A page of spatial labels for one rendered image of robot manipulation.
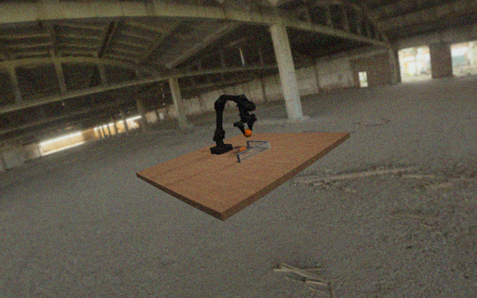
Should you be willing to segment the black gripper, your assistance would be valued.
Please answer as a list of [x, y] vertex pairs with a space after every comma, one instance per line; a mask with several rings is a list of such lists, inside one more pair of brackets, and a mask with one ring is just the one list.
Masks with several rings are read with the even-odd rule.
[[[240, 112], [240, 118], [241, 120], [239, 122], [234, 122], [234, 127], [238, 127], [242, 133], [245, 135], [245, 129], [244, 129], [244, 123], [247, 123], [248, 121], [247, 120], [243, 120], [243, 114], [247, 114], [247, 112]], [[248, 122], [247, 125], [248, 125], [248, 128], [252, 131], [252, 126], [253, 126], [253, 123], [254, 121], [251, 121], [251, 122]]]

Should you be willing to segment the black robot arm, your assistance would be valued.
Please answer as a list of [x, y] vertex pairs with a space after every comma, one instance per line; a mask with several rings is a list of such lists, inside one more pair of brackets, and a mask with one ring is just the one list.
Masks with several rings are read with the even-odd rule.
[[214, 131], [213, 141], [216, 141], [216, 148], [224, 147], [224, 135], [225, 130], [222, 128], [222, 112], [225, 107], [225, 103], [228, 101], [234, 101], [238, 103], [236, 107], [238, 107], [239, 112], [247, 112], [247, 114], [243, 114], [243, 120], [247, 120], [248, 122], [254, 121], [256, 118], [255, 114], [249, 114], [248, 112], [255, 111], [256, 105], [253, 101], [249, 101], [246, 95], [221, 95], [220, 98], [216, 100], [214, 103], [214, 107], [216, 110], [216, 129]]

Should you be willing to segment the clear l-shaped low wall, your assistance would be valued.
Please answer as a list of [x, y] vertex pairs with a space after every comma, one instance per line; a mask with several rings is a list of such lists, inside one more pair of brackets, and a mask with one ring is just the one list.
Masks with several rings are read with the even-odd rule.
[[[248, 148], [253, 148], [259, 144], [262, 144], [264, 142], [247, 142], [247, 145], [248, 145]], [[259, 147], [256, 147], [256, 148], [253, 148], [249, 151], [246, 151], [242, 154], [239, 154], [239, 157], [240, 157], [240, 162], [243, 162], [243, 161], [246, 161], [254, 156], [257, 156], [259, 155], [260, 153], [263, 153], [267, 150], [270, 150], [271, 149], [271, 144], [270, 142], [268, 143], [265, 143], [263, 145], [260, 145]]]

